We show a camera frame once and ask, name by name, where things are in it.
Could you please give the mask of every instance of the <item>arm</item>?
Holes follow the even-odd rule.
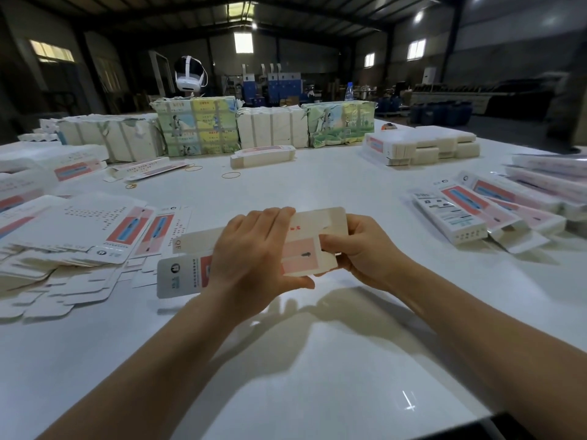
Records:
[[[537,438],[587,432],[587,354],[479,301],[417,264],[367,216],[348,214],[349,236],[322,235],[322,249],[368,286],[421,317],[503,398]]]
[[[308,277],[279,273],[294,213],[275,208],[231,220],[214,248],[205,291],[39,439],[147,440],[170,434],[173,406],[232,329],[281,293],[314,287]]]

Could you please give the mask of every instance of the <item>white table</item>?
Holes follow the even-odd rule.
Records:
[[[199,171],[170,172],[136,189],[103,182],[99,173],[60,189],[192,205],[198,229],[251,209],[343,206],[373,216],[401,250],[472,295],[587,350],[587,241],[564,233],[539,255],[520,258],[485,243],[459,249],[403,199],[408,188],[460,169],[495,171],[510,154],[538,152],[480,141],[480,158],[429,167],[374,165],[359,147],[336,147],[301,150],[296,161],[243,169],[237,179],[221,177],[231,169],[227,156],[216,156],[197,159]],[[314,291],[283,295],[254,329],[237,328],[174,439],[405,440],[501,409],[394,298],[367,291],[346,272],[316,282]],[[2,438],[37,436],[171,317],[155,286],[130,289],[125,281],[105,303],[66,318],[0,326]]]

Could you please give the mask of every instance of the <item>water bottle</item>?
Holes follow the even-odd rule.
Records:
[[[353,82],[349,81],[346,84],[346,94],[345,100],[354,100],[355,96],[353,95]]]

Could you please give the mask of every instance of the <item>forearm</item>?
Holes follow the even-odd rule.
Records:
[[[587,432],[587,354],[415,266],[393,290],[504,399],[538,438]]]
[[[213,293],[194,298],[39,438],[160,438],[178,397],[236,323]]]

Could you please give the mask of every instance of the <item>metal roof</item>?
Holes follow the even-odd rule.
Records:
[[[250,28],[316,43],[344,43],[456,0],[27,0],[77,28],[157,44]]]

